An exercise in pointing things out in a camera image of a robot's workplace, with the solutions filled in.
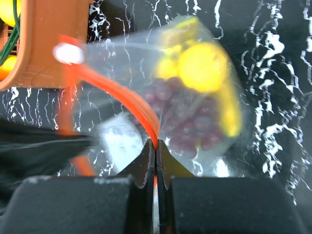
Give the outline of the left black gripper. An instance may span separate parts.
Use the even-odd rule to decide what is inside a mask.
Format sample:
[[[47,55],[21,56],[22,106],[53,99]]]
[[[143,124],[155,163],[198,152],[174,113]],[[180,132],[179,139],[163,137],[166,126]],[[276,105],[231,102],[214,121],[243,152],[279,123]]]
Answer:
[[[54,175],[85,152],[93,137],[0,120],[0,213],[16,188],[30,176]]]

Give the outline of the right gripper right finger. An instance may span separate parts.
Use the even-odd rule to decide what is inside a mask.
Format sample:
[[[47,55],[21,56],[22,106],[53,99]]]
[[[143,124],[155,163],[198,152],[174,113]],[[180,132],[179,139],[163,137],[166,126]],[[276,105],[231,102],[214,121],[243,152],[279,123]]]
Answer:
[[[156,148],[156,181],[159,208],[159,233],[171,234],[174,210],[170,191],[173,177],[192,178],[194,175],[175,159],[163,140]]]

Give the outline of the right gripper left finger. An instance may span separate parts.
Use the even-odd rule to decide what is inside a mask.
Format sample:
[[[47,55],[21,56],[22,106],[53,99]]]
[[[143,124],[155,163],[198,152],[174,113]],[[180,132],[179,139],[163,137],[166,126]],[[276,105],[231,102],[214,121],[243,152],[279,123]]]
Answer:
[[[140,154],[117,174],[131,180],[124,232],[153,233],[154,177],[156,152],[149,139]]]

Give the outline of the dark red grape bunch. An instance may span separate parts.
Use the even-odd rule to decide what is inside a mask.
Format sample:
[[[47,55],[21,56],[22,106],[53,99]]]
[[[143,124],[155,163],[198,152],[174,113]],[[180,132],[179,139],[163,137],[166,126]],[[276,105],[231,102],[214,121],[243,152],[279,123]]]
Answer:
[[[140,95],[159,119],[159,137],[176,154],[193,159],[224,141],[215,99],[186,87],[179,77],[155,78]]]

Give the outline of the red zip clear bag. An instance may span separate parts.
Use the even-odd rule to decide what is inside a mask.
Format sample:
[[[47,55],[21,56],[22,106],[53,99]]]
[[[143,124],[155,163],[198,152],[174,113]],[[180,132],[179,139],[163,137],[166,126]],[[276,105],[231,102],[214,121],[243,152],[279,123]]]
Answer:
[[[82,44],[62,36],[53,49],[64,84],[87,82],[124,111],[99,127],[110,155],[138,155],[144,137],[162,140],[182,172],[199,175],[241,135],[244,110],[236,70],[195,16],[178,16],[151,31]]]

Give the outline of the yellow pear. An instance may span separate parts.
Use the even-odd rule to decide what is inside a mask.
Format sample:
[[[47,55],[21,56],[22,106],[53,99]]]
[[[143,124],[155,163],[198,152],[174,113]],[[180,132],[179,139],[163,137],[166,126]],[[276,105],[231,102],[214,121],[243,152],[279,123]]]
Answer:
[[[213,93],[228,77],[229,63],[229,56],[221,46],[212,42],[197,43],[179,56],[179,76],[186,87]]]

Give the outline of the yellow banana bunch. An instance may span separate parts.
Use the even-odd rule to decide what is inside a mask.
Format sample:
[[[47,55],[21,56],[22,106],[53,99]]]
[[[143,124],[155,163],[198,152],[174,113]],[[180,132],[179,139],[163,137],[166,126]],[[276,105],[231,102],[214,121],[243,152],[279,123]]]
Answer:
[[[179,56],[192,45],[201,42],[212,42],[221,46],[196,16],[177,16],[168,25],[161,27],[159,43],[163,55],[155,66],[155,76],[164,80],[171,77],[180,78]],[[220,125],[228,137],[238,136],[242,128],[242,114],[237,91],[233,84],[234,78],[234,68],[232,68],[230,60],[229,74],[221,88],[213,93],[199,92],[212,95],[219,102]]]

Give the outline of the orange plastic basket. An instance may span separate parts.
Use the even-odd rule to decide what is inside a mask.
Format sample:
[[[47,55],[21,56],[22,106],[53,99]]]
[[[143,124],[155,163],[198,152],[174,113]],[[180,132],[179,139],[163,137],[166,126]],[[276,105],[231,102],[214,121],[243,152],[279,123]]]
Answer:
[[[1,90],[64,88],[63,65],[55,60],[53,48],[62,35],[86,41],[91,4],[92,0],[21,1],[17,62],[0,82]]]

